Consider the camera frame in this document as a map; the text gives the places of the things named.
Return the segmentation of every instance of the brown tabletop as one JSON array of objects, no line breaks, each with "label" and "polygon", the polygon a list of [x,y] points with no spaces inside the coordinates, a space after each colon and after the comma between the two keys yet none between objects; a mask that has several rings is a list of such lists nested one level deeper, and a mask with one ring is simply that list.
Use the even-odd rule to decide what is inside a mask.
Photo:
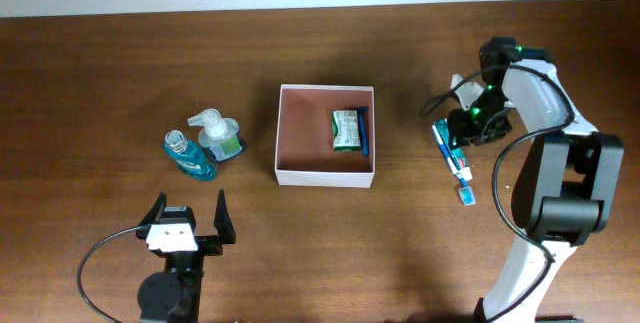
[{"label": "brown tabletop", "polygon": [[[625,157],[607,228],[562,267],[540,315],[636,322],[640,315],[640,0],[161,13],[0,20],[0,320],[100,322],[76,291],[82,255],[133,226],[159,192],[212,234],[224,188],[238,235],[207,258],[201,322],[382,322],[470,314],[513,240],[491,199],[500,150],[467,148],[478,204],[464,207],[421,104],[479,68],[492,35],[545,46],[562,84]],[[280,84],[375,89],[370,189],[280,187],[274,149]],[[171,129],[216,108],[248,150],[212,182],[161,149]],[[526,147],[503,165],[510,201]],[[136,293],[163,260],[133,235],[89,261],[98,306],[137,321]]]}]

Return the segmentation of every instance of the black cable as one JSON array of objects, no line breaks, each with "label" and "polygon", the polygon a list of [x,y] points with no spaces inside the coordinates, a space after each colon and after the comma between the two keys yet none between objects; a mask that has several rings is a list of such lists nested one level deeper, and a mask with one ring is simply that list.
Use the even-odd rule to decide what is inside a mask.
[{"label": "black cable", "polygon": [[85,263],[87,263],[87,260],[89,259],[89,257],[91,257],[93,252],[95,252],[98,248],[102,247],[105,243],[107,243],[108,241],[112,240],[113,238],[119,237],[119,236],[121,236],[123,234],[129,233],[129,232],[135,232],[135,231],[143,229],[143,228],[148,228],[148,226],[144,225],[144,226],[137,226],[137,227],[127,228],[125,230],[121,230],[120,232],[113,233],[112,235],[106,237],[105,239],[103,239],[100,242],[96,243],[93,247],[91,247],[91,249],[89,249],[87,254],[85,254],[84,257],[82,258],[82,261],[80,261],[80,265],[78,266],[78,272],[76,273],[76,283],[78,284],[78,292],[80,293],[80,296],[82,297],[82,299],[84,299],[85,303],[87,303],[87,305],[91,309],[93,309],[96,313],[101,315],[104,319],[106,319],[106,320],[108,320],[108,321],[110,321],[112,323],[121,323],[121,322],[119,320],[113,318],[112,316],[108,315],[107,313],[102,311],[100,308],[96,307],[96,305],[93,304],[91,299],[89,299],[89,297],[87,297],[87,294],[84,292],[84,289],[82,288],[82,269],[84,268]]},{"label": "black cable", "polygon": [[[524,239],[526,242],[528,242],[528,243],[536,246],[538,249],[540,249],[544,253],[546,261],[545,261],[545,266],[542,269],[542,272],[540,273],[538,278],[529,286],[529,288],[523,294],[521,294],[520,297],[518,299],[516,299],[509,307],[505,308],[500,313],[494,315],[493,317],[491,317],[491,319],[488,319],[487,322],[496,321],[500,317],[502,317],[505,314],[507,314],[507,313],[511,312],[512,310],[514,310],[522,302],[524,302],[524,300],[527,299],[531,295],[531,293],[533,293],[533,291],[536,290],[536,288],[538,288],[538,286],[542,283],[542,281],[544,281],[544,279],[547,277],[547,274],[551,270],[551,264],[555,262],[555,259],[553,258],[553,255],[551,254],[549,249],[547,249],[547,247],[542,245],[542,243],[534,241],[533,239],[529,238],[526,234],[524,234],[522,231],[520,231],[511,222],[511,220],[507,217],[506,213],[504,212],[504,209],[502,208],[502,204],[500,203],[500,197],[498,196],[498,172],[500,171],[500,166],[502,165],[502,161],[505,159],[507,154],[509,154],[509,152],[511,152],[515,147],[520,145],[522,142],[525,142],[525,141],[527,141],[529,139],[535,138],[535,137],[543,135],[543,134],[557,132],[557,131],[560,131],[560,130],[568,127],[569,125],[571,125],[571,123],[573,123],[573,121],[575,119],[575,113],[573,111],[573,107],[571,106],[571,102],[569,101],[569,98],[567,98],[567,96],[565,95],[564,91],[553,80],[551,80],[551,78],[549,78],[549,76],[547,76],[546,74],[541,73],[541,72],[539,72],[539,71],[537,71],[535,69],[532,69],[532,68],[529,68],[529,67],[523,67],[523,66],[519,66],[519,65],[494,65],[494,66],[489,66],[489,67],[483,68],[483,69],[481,69],[479,71],[476,71],[476,72],[472,73],[471,75],[467,76],[466,78],[464,78],[460,83],[458,83],[455,87],[453,87],[447,93],[441,94],[441,95],[439,95],[437,97],[434,97],[434,98],[430,99],[429,101],[427,101],[422,106],[422,108],[420,108],[420,112],[419,112],[420,116],[426,116],[426,115],[431,114],[431,112],[433,112],[438,106],[440,106],[447,98],[453,97],[453,94],[455,93],[456,90],[458,90],[465,83],[469,82],[471,79],[477,77],[480,74],[483,74],[483,73],[486,73],[486,72],[491,72],[491,71],[494,71],[494,70],[505,70],[506,71],[508,69],[515,69],[515,70],[525,71],[525,72],[531,73],[531,74],[537,76],[538,78],[542,79],[543,81],[545,81],[545,83],[547,83],[556,93],[558,93],[558,95],[560,96],[560,99],[562,100],[562,103],[564,104],[564,106],[567,109],[568,113],[567,113],[567,118],[565,119],[564,123],[556,125],[556,126],[553,126],[553,127],[549,127],[549,128],[539,129],[537,131],[525,134],[522,137],[520,137],[520,138],[514,140],[513,142],[509,143],[509,145],[500,153],[500,155],[498,155],[498,158],[496,159],[496,163],[493,166],[493,174],[491,176],[491,192],[493,194],[493,201],[494,201],[494,203],[496,205],[496,209],[498,210],[498,214],[500,215],[500,218],[502,218],[502,220],[507,225],[507,227],[509,227],[509,229],[511,229],[518,237]],[[425,113],[424,110],[427,107],[429,107],[431,104],[433,104],[433,102],[436,102],[436,104],[428,112]]]}]

